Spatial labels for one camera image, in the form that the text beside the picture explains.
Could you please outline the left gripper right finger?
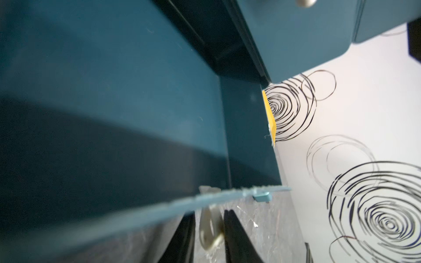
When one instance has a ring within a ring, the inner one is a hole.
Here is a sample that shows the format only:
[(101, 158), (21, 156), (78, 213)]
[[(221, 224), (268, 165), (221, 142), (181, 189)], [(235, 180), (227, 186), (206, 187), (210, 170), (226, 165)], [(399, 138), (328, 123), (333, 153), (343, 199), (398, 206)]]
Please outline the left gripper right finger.
[(225, 258), (227, 263), (262, 263), (233, 210), (224, 210)]

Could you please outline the teal plug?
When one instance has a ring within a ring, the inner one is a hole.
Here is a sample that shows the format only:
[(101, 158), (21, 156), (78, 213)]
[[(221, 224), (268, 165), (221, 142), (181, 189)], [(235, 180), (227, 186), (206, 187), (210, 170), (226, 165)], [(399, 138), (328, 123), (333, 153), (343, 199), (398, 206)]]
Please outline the teal plug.
[(269, 203), (272, 201), (273, 196), (270, 192), (264, 192), (264, 193), (260, 193), (257, 195), (253, 195), (253, 199), (256, 202), (264, 202), (264, 203)]

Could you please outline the yellow cutting board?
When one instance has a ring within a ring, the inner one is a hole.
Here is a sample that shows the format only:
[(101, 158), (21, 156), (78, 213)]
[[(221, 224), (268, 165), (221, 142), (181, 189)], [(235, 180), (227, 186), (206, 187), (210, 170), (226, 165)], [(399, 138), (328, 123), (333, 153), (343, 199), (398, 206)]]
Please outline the yellow cutting board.
[(266, 116), (268, 119), (268, 127), (269, 127), (270, 136), (271, 136), (271, 145), (272, 147), (274, 147), (275, 141), (276, 141), (276, 121), (275, 121), (275, 117), (271, 110), (265, 91), (262, 91), (262, 96), (263, 96), (264, 106), (266, 110)]

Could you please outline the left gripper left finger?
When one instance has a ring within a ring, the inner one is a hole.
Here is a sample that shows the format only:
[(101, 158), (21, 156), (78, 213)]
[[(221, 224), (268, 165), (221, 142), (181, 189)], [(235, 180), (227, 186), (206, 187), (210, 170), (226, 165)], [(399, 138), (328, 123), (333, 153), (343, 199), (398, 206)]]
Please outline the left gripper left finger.
[(158, 263), (193, 263), (195, 230), (195, 213), (185, 214)]

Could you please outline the teal drawer cabinet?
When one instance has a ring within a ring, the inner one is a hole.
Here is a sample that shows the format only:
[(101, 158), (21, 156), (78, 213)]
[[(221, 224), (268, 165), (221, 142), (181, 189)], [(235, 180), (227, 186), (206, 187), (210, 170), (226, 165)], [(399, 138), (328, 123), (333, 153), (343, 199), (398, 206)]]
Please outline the teal drawer cabinet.
[(2, 1), (1, 262), (278, 191), (316, 260), (420, 262), (420, 22), (420, 1)]

